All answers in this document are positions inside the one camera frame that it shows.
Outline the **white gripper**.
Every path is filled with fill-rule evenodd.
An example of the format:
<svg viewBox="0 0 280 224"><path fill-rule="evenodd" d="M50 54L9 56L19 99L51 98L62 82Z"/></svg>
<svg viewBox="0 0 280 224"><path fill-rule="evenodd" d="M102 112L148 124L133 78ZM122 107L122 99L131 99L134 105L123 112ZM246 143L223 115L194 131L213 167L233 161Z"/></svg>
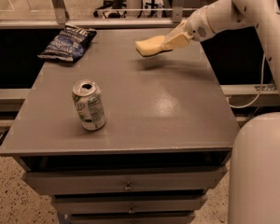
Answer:
<svg viewBox="0 0 280 224"><path fill-rule="evenodd" d="M191 40L203 42L215 36L207 18L207 6L194 11L187 21L180 22L163 40L166 50L187 46Z"/></svg>

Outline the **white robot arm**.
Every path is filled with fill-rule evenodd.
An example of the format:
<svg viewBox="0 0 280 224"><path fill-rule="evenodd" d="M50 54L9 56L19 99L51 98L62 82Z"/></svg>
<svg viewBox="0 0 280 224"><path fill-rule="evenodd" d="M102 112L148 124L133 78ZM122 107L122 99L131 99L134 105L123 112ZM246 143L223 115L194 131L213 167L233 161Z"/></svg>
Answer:
<svg viewBox="0 0 280 224"><path fill-rule="evenodd" d="M280 9L276 0L218 0L180 22L162 43L185 47L252 26L280 97ZM229 224L280 224L280 112L259 115L238 132L231 154Z"/></svg>

